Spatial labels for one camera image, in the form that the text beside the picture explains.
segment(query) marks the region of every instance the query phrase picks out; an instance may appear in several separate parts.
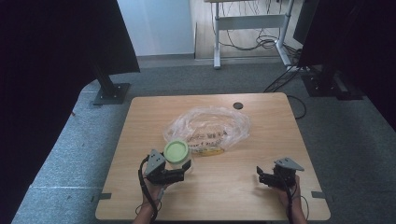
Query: white wall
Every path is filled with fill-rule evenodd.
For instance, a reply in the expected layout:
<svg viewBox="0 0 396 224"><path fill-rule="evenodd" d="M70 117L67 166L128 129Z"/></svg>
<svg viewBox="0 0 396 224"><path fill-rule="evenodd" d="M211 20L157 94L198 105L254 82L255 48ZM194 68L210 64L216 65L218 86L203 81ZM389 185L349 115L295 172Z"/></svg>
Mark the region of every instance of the white wall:
<svg viewBox="0 0 396 224"><path fill-rule="evenodd" d="M136 56L191 54L190 0L118 0Z"/></svg>

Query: wooden floor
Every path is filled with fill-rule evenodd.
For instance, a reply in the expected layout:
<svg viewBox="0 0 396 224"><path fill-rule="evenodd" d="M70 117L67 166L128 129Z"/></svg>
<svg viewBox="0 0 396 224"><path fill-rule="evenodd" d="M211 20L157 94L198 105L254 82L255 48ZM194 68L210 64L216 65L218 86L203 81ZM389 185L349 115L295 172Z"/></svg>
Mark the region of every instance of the wooden floor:
<svg viewBox="0 0 396 224"><path fill-rule="evenodd" d="M300 49L302 45L293 39L295 25L297 23L301 6L304 0L295 0L291 12L290 23L285 37L285 44ZM215 42L214 35L214 17L215 4L204 2L204 0L190 0L191 2L191 18L195 26L195 58L210 59L213 58L213 48ZM228 2L219 4L219 15L224 16L245 16L245 15L265 15L269 14L285 14L288 9L288 0L271 1L241 1ZM225 45L234 44L243 49L250 49L257 46L257 38L262 35L264 39L275 39L265 35L274 37L279 36L279 29L250 29L250 30L233 30L220 31L219 41ZM234 47L220 45L221 58L241 58L241 57L275 57L278 56L276 48L265 49L263 47L254 50L241 50Z"/></svg>

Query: desk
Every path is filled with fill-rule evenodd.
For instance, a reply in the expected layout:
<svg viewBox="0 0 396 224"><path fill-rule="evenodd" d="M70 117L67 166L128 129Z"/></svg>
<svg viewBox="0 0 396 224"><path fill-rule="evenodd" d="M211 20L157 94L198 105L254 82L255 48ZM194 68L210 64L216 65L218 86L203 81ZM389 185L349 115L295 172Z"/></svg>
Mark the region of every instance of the desk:
<svg viewBox="0 0 396 224"><path fill-rule="evenodd" d="M99 201L96 217L135 218L142 202L137 170L153 148L163 151L165 125L195 106L233 109L235 102L242 103L240 111L250 117L249 137L220 155L194 157L193 172L165 191L157 220L286 220L276 194L259 183L256 174L257 165L272 173L274 161L284 157L305 168L298 175L309 219L330 218L326 201L311 195L321 188L283 93L134 98L103 189L111 198Z"/></svg>
<svg viewBox="0 0 396 224"><path fill-rule="evenodd" d="M257 29L257 28L280 28L280 36L276 41L276 49L285 66L292 66L288 54L283 50L286 31L288 30L291 10L294 0L289 0L288 9L284 15L258 15L258 16L241 16L241 17L220 17L219 3L222 2L239 2L240 0L205 0L205 2L215 3L215 47L213 62L215 69L220 69L220 49L219 49L219 31L220 30L237 30L237 29Z"/></svg>

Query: clear plastic bag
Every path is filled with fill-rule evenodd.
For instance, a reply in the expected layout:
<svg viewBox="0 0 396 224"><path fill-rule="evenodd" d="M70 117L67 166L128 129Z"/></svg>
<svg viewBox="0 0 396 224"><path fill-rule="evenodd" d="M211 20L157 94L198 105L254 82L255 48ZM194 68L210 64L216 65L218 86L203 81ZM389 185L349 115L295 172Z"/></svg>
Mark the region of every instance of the clear plastic bag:
<svg viewBox="0 0 396 224"><path fill-rule="evenodd" d="M246 139L250 119L225 107L195 107L173 120L163 130L167 142L186 141L192 153L213 155Z"/></svg>

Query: green lid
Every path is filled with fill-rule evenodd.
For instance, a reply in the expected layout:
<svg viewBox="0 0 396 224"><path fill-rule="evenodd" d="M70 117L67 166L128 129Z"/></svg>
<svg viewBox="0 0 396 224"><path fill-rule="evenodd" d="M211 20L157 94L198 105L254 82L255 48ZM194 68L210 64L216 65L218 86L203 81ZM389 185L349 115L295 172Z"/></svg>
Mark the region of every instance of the green lid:
<svg viewBox="0 0 396 224"><path fill-rule="evenodd" d="M181 163L189 156L189 146L186 142L175 140L166 145L163 154L169 162Z"/></svg>

